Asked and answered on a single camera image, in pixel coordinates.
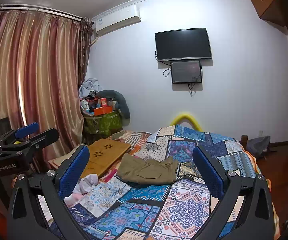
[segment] metal bolt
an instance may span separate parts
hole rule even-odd
[[[259,178],[260,180],[264,180],[264,179],[265,179],[265,176],[264,176],[263,174],[258,174],[258,178]]]
[[[233,170],[229,170],[229,171],[227,172],[227,174],[228,174],[229,176],[231,176],[231,177],[235,177],[235,176],[236,176],[236,172],[233,171]]]
[[[54,171],[54,170],[49,170],[49,171],[47,171],[47,173],[46,173],[46,175],[49,176],[49,177],[53,176],[54,174],[55,174],[55,171]]]
[[[17,176],[18,179],[24,179],[25,175],[21,173],[20,175]]]

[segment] bed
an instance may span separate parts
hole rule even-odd
[[[116,161],[99,184],[69,208],[94,240],[142,240],[148,236],[156,240],[190,240],[218,203],[193,163],[192,152],[197,145],[203,146],[226,170],[245,177],[260,173],[256,159],[234,138],[181,125],[164,127],[154,134],[121,131],[109,139],[131,144],[130,155],[158,161],[172,156],[180,164],[175,183],[137,188],[119,179],[116,172],[120,161]],[[220,236],[230,232],[243,198],[238,198]],[[274,217],[277,239],[279,225],[275,210]],[[50,228],[60,235],[54,222]]]

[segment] red box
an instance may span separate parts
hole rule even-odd
[[[113,111],[112,106],[102,106],[94,109],[94,115],[107,114]]]
[[[107,106],[107,99],[101,98],[101,106]]]

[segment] television screen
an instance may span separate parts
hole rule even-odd
[[[158,61],[212,58],[206,28],[155,33]]]
[[[201,83],[199,60],[171,62],[172,83]]]

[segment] curtain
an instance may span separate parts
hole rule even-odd
[[[93,34],[92,21],[90,18],[82,19],[80,32],[78,87],[80,87],[84,82],[88,65],[88,58],[90,55],[91,37]]]
[[[39,132],[59,131],[36,160],[44,166],[81,142],[79,31],[80,23],[63,17],[0,12],[0,119],[9,117],[13,129],[37,122]]]

